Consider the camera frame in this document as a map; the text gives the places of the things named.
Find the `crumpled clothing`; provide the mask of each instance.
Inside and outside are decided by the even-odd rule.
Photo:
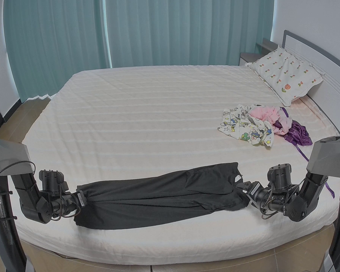
[[[312,145],[312,140],[306,130],[305,126],[302,126],[299,122],[292,120],[292,127],[285,135],[285,140],[293,145],[307,146]]]
[[[258,106],[253,108],[249,114],[262,121],[267,120],[272,124],[273,132],[278,135],[285,135],[292,126],[292,119],[287,117],[280,107]]]
[[[238,105],[233,109],[224,109],[223,122],[218,130],[236,139],[247,141],[252,145],[264,144],[271,147],[274,140],[272,124],[249,114],[257,105]]]

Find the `purple satin fabric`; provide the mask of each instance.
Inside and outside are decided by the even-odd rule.
[[[288,113],[285,108],[282,108],[288,118]],[[282,125],[280,122],[276,121],[274,124],[277,128],[281,128]],[[312,145],[312,141],[305,126],[302,126],[299,122],[292,120],[292,126],[289,129],[288,133],[284,135],[286,141],[295,145],[299,153],[308,161],[307,156],[301,151],[301,149],[297,145],[306,146]],[[335,198],[335,192],[330,188],[330,186],[325,184],[327,190],[331,193],[332,198]]]

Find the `cartoon print shirt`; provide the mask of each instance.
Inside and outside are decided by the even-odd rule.
[[[249,111],[259,105],[238,105],[233,109],[224,109],[223,122],[218,130],[236,139],[248,141],[252,145],[264,144],[271,147],[274,134],[268,121],[261,121],[249,115]]]

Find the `headboard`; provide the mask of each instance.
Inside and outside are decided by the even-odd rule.
[[[308,96],[332,121],[340,133],[340,60],[314,43],[285,30],[282,47],[295,57],[308,61],[324,81],[314,86]]]

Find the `pink garment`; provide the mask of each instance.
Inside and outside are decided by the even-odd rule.
[[[275,134],[285,135],[292,126],[292,118],[285,115],[280,107],[256,107],[249,111],[249,115],[262,121],[268,121],[272,124],[272,130]],[[277,128],[273,124],[278,121],[282,128]]]

